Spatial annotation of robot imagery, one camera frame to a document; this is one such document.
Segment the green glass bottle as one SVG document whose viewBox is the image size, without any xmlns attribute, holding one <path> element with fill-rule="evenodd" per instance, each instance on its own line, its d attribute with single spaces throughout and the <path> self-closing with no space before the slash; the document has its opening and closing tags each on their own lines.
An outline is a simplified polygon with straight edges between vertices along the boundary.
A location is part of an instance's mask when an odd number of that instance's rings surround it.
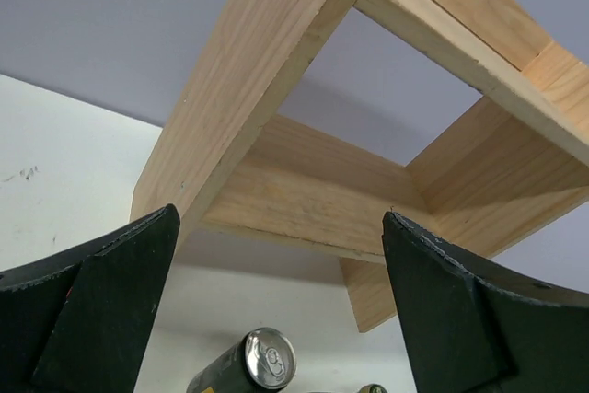
<svg viewBox="0 0 589 393">
<path fill-rule="evenodd" d="M 356 393 L 387 393 L 387 390 L 380 384 L 371 383 L 362 386 Z"/>
</svg>

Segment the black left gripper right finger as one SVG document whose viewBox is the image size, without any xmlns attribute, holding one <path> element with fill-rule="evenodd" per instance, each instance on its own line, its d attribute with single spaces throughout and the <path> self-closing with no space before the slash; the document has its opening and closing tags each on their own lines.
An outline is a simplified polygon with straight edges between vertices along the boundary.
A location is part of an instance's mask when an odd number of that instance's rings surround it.
<svg viewBox="0 0 589 393">
<path fill-rule="evenodd" d="M 588 295 L 387 212 L 387 272 L 420 392 L 585 392 Z"/>
</svg>

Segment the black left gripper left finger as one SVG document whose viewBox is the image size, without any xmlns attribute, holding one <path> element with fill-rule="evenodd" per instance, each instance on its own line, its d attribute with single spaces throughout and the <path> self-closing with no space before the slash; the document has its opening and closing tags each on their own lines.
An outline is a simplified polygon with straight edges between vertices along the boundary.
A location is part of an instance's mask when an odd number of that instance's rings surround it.
<svg viewBox="0 0 589 393">
<path fill-rule="evenodd" d="M 2 271 L 2 391 L 132 392 L 178 235 L 169 204 Z"/>
</svg>

